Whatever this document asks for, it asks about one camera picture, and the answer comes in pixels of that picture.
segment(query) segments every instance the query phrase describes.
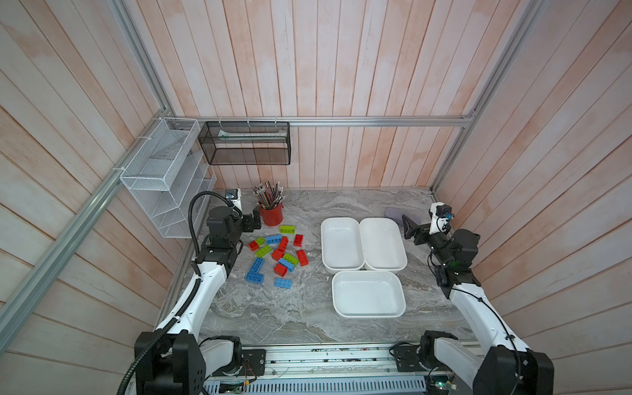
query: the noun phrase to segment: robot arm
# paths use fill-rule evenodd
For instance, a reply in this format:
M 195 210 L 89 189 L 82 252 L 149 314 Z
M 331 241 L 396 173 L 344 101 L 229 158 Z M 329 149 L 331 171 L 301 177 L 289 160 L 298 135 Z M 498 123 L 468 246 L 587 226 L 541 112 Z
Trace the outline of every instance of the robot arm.
M 211 191 L 200 192 L 193 197 L 190 212 L 195 200 L 203 195 L 214 195 L 226 206 L 209 211 L 206 220 L 208 243 L 201 249 L 193 226 L 190 226 L 197 254 L 191 263 L 195 274 L 176 306 L 157 325 L 156 331 L 143 332 L 136 340 L 136 359 L 119 386 L 119 394 L 124 393 L 134 372 L 138 395 L 197 395 L 203 390 L 207 374 L 218 369 L 233 374 L 241 368 L 238 337 L 216 336 L 200 343 L 200 328 L 213 298 L 226 281 L 243 247 L 240 243 L 242 232 L 260 229 L 260 214 L 258 210 L 254 210 L 252 215 L 241 212 L 239 190 L 227 190 L 224 196 Z
M 479 235 L 458 229 L 447 235 L 451 208 L 441 202 L 430 209 L 431 223 L 417 225 L 403 216 L 404 237 L 416 245 L 428 243 L 439 260 L 431 269 L 446 298 L 463 314 L 485 358 L 468 351 L 448 333 L 426 331 L 419 358 L 426 368 L 447 366 L 479 394 L 552 394 L 553 363 L 529 349 L 496 312 L 470 269 L 478 253 Z

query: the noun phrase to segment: black wire mesh basket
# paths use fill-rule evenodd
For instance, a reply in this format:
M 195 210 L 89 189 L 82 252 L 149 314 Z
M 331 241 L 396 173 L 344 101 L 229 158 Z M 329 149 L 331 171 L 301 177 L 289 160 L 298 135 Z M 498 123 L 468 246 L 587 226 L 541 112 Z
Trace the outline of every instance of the black wire mesh basket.
M 198 137 L 209 164 L 288 165 L 289 123 L 208 121 Z

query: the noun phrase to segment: red pencil cup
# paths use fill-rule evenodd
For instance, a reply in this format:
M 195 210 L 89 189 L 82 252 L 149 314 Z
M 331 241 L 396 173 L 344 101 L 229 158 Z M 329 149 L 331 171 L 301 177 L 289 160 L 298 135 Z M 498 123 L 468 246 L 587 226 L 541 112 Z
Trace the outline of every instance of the red pencil cup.
M 280 205 L 276 209 L 260 209 L 260 211 L 261 218 L 264 220 L 264 224 L 268 226 L 277 226 L 283 221 L 283 208 Z

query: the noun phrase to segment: white rectangular bin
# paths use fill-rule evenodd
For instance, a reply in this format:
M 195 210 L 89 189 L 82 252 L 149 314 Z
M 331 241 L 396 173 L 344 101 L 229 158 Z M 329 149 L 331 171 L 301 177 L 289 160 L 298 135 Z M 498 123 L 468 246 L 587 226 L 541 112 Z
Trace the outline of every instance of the white rectangular bin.
M 390 272 L 340 272 L 331 290 L 336 313 L 344 318 L 395 318 L 406 311 L 401 282 Z
M 331 274 L 345 270 L 384 270 L 398 273 L 408 259 L 399 227 L 389 218 L 333 217 L 320 225 L 322 261 Z

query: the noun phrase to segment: black cable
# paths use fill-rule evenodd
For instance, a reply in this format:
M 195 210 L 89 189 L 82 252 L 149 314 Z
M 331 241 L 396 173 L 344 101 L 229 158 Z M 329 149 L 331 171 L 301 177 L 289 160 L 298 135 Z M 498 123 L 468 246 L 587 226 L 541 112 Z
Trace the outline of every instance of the black cable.
M 483 298 L 478 297 L 476 295 L 474 295 L 471 292 L 467 292 L 467 291 L 463 291 L 462 289 L 458 289 L 458 288 L 453 288 L 454 291 L 459 291 L 459 292 L 463 292 L 466 293 L 468 295 L 472 295 L 476 300 L 478 300 L 480 303 L 483 303 L 492 313 L 494 313 L 494 315 L 496 316 L 496 318 L 498 319 L 498 321 L 500 321 L 503 330 L 505 331 L 505 333 L 507 334 L 507 339 L 509 339 L 509 341 L 511 341 L 511 345 L 514 348 L 514 353 L 515 353 L 515 357 L 516 357 L 516 370 L 517 370 L 517 374 L 518 376 L 516 377 L 516 383 L 514 384 L 513 389 L 511 390 L 511 392 L 509 393 L 509 395 L 513 395 L 514 391 L 516 390 L 518 383 L 520 382 L 520 374 L 521 374 L 521 369 L 520 369 L 520 355 L 518 354 L 518 348 L 516 347 L 516 344 L 513 342 L 513 335 L 509 334 L 509 331 L 507 330 L 507 328 L 505 327 L 504 322 L 502 321 L 501 317 L 494 311 L 494 309 L 488 305 L 487 303 L 485 303 L 485 300 L 483 300 Z
M 428 374 L 426 375 L 426 393 L 428 393 L 428 386 L 430 385 L 430 374 L 436 369 L 439 368 L 438 366 L 435 366 L 434 368 L 430 369 L 428 371 Z
M 401 361 L 402 358 L 399 357 L 399 356 L 396 356 L 395 354 L 393 354 L 393 349 L 395 347 L 403 346 L 404 344 L 408 344 L 409 346 L 413 346 L 413 347 L 419 347 L 419 344 L 413 344 L 413 343 L 409 343 L 407 341 L 400 341 L 399 343 L 393 344 L 393 346 L 391 348 L 389 348 L 389 354 L 391 354 L 391 356 L 393 358 L 395 358 L 397 361 Z
M 239 239 L 239 242 L 241 243 L 241 246 L 239 247 L 239 251 L 237 251 L 237 256 L 239 256 L 239 254 L 241 254 L 241 251 L 243 250 L 243 241 Z
M 189 232 L 191 233 L 191 239 L 193 239 L 193 247 L 195 247 L 195 255 L 198 255 L 200 253 L 200 245 L 197 242 L 197 237 L 195 236 L 195 229 L 193 228 L 193 206 L 195 205 L 195 201 L 198 200 L 198 198 L 204 196 L 204 195 L 211 195 L 211 196 L 215 196 L 217 198 L 219 198 L 220 200 L 222 200 L 224 203 L 226 203 L 226 205 L 228 207 L 231 207 L 233 210 L 237 211 L 237 214 L 241 217 L 241 210 L 237 207 L 235 207 L 235 204 L 232 203 L 230 200 L 228 200 L 226 197 L 220 195 L 217 192 L 213 192 L 213 191 L 202 191 L 200 193 L 198 193 L 197 195 L 195 195 L 192 199 L 191 199 L 191 203 L 189 203 Z
M 430 272 L 432 273 L 433 276 L 437 277 L 437 274 L 435 273 L 434 270 L 432 270 L 432 268 L 430 267 L 430 262 L 432 261 L 432 250 L 430 251 L 430 253 L 428 254 L 428 258 L 426 258 L 426 263 L 428 264 L 428 269 L 430 269 Z
M 206 247 L 206 243 L 210 240 L 210 233 L 204 236 L 204 240 L 202 240 L 202 248 Z
M 158 344 L 158 342 L 162 340 L 162 338 L 167 334 L 167 332 L 171 329 L 171 327 L 178 322 L 179 318 L 185 313 L 186 309 L 189 307 L 189 305 L 193 301 L 193 298 L 195 297 L 195 294 L 197 293 L 198 288 L 200 287 L 200 283 L 202 282 L 201 280 L 202 273 L 200 273 L 200 268 L 195 262 L 189 262 L 189 263 L 193 267 L 193 270 L 195 271 L 196 275 L 198 276 L 198 278 L 195 279 L 195 283 L 193 284 L 193 289 L 191 290 L 191 293 L 186 298 L 184 304 L 182 304 L 182 307 L 178 310 L 176 315 L 171 320 L 169 320 L 169 322 L 162 329 L 160 329 L 159 331 L 155 333 L 154 338 L 143 349 L 143 351 L 141 351 L 140 354 L 138 354 L 136 359 L 134 359 L 134 362 L 131 363 L 130 367 L 127 369 L 127 372 L 123 375 L 123 379 L 121 380 L 121 383 L 118 387 L 118 391 L 116 391 L 116 395 L 125 395 L 127 386 L 130 383 L 131 378 L 134 376 L 134 372 L 136 372 L 136 368 L 138 367 L 138 364 L 143 360 L 143 358 L 145 358 L 145 356 L 149 353 L 149 351 L 151 351 L 156 346 L 156 344 Z

